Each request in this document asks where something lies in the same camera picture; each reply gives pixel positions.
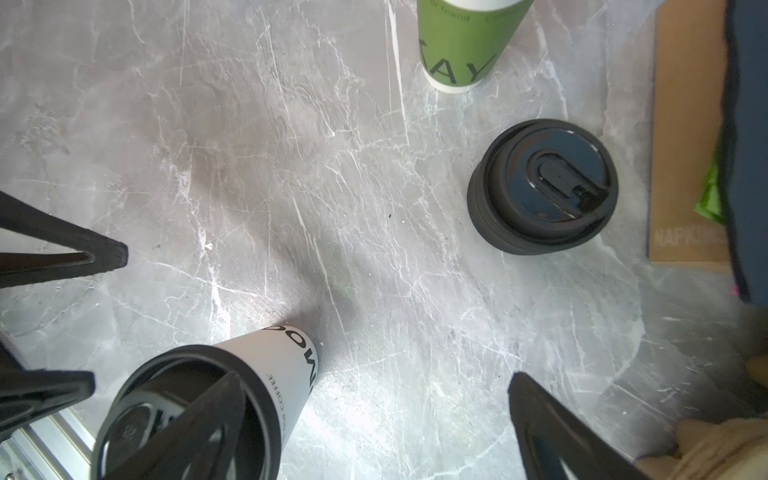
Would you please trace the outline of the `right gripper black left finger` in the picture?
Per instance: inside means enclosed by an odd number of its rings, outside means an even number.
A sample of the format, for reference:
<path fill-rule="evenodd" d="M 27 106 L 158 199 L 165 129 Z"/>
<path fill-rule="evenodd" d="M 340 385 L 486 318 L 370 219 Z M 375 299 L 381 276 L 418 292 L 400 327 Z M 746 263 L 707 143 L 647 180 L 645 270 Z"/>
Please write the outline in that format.
<path fill-rule="evenodd" d="M 174 412 L 148 391 L 107 428 L 103 479 L 226 479 L 245 414 L 238 375 L 229 373 Z"/>

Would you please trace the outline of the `white paper coffee cup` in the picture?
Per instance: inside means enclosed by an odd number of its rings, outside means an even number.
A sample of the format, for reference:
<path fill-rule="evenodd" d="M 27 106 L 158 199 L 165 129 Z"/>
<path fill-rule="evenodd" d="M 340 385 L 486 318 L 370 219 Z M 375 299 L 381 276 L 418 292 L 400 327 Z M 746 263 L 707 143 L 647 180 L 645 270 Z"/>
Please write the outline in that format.
<path fill-rule="evenodd" d="M 251 390 L 256 408 L 284 449 L 319 371 L 318 350 L 311 338 L 295 326 L 278 324 L 215 347 L 243 362 L 255 378 Z"/>

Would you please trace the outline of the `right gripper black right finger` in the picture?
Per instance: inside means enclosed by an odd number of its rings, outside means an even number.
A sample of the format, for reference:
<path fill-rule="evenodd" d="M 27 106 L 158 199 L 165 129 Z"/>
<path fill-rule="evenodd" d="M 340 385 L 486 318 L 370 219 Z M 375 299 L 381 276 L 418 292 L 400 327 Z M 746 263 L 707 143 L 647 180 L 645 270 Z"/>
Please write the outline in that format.
<path fill-rule="evenodd" d="M 528 374 L 514 373 L 508 398 L 527 478 L 646 477 Z"/>

